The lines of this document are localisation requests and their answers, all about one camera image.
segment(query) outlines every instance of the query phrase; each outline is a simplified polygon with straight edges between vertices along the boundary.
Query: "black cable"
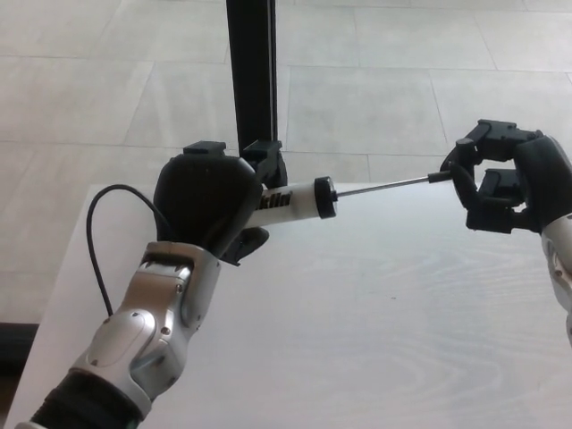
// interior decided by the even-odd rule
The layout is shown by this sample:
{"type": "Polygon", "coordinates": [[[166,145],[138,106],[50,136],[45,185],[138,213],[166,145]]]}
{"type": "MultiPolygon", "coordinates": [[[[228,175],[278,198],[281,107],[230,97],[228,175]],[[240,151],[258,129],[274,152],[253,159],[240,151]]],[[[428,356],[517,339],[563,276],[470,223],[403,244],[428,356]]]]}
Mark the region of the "black cable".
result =
{"type": "Polygon", "coordinates": [[[149,207],[153,213],[155,214],[156,220],[161,222],[166,230],[169,232],[169,237],[171,240],[175,239],[175,235],[171,228],[171,225],[167,222],[164,215],[159,211],[159,209],[153,204],[149,198],[145,197],[141,192],[133,188],[129,185],[111,185],[106,188],[101,189],[91,200],[88,209],[88,220],[86,221],[86,238],[88,239],[88,251],[89,251],[89,259],[91,259],[91,264],[93,265],[93,271],[96,275],[97,285],[99,286],[99,290],[101,291],[101,296],[104,299],[105,309],[107,310],[108,315],[112,315],[114,310],[111,307],[111,301],[109,300],[109,295],[107,295],[107,289],[105,288],[104,279],[101,276],[101,270],[99,269],[99,264],[97,263],[96,258],[96,251],[93,246],[93,233],[92,233],[92,223],[93,223],[93,213],[96,210],[97,202],[101,199],[101,197],[112,190],[127,190],[131,194],[138,197],[142,200],[147,207],[149,207]]]}

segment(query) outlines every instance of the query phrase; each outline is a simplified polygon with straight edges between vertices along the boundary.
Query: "white plastic tube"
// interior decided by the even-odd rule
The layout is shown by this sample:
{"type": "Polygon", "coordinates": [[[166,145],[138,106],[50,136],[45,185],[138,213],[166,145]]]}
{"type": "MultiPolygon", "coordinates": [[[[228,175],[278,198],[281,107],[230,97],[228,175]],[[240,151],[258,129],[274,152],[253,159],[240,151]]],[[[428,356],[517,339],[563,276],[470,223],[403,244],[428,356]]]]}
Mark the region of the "white plastic tube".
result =
{"type": "Polygon", "coordinates": [[[246,228],[336,215],[337,195],[329,177],[312,183],[265,190],[246,228]]]}

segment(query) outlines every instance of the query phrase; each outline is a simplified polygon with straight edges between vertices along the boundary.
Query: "tiled floor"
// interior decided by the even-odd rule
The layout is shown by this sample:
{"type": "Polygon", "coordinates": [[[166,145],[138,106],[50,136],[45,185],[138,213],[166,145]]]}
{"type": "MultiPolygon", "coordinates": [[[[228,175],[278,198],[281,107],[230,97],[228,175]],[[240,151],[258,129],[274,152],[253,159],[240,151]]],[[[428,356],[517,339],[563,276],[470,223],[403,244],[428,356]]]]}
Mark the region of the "tiled floor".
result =
{"type": "MultiPolygon", "coordinates": [[[[293,181],[430,172],[482,117],[572,151],[572,0],[277,4],[293,181]]],[[[40,319],[89,184],[236,148],[229,62],[223,0],[0,0],[0,321],[40,319]]]]}

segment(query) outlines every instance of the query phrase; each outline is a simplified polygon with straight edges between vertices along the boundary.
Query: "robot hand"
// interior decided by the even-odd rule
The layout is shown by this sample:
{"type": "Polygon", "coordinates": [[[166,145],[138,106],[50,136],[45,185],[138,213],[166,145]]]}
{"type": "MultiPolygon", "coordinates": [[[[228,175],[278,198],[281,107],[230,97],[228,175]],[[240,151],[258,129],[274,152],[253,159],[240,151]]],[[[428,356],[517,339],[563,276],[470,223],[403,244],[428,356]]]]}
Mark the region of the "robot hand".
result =
{"type": "Polygon", "coordinates": [[[515,123],[479,121],[442,165],[467,209],[472,230],[538,232],[558,302],[568,312],[572,345],[572,165],[560,144],[515,123]],[[514,170],[487,170],[479,190],[474,167],[484,159],[514,160],[514,170]],[[516,207],[525,203],[520,212],[516,207]]]}

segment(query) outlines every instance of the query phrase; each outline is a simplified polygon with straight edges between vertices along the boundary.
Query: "wood grain surface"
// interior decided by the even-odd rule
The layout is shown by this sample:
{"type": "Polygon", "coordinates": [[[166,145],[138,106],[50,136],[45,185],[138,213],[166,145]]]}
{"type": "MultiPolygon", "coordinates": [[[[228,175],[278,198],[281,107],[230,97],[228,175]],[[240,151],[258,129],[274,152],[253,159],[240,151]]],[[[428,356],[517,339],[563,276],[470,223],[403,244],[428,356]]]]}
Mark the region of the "wood grain surface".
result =
{"type": "MultiPolygon", "coordinates": [[[[132,199],[110,195],[96,213],[115,306],[154,234],[132,199]]],[[[105,317],[84,219],[6,427],[31,416],[105,317]]],[[[269,228],[240,268],[224,267],[183,377],[141,427],[569,428],[572,350],[540,238],[464,224],[443,183],[269,228]]]]}

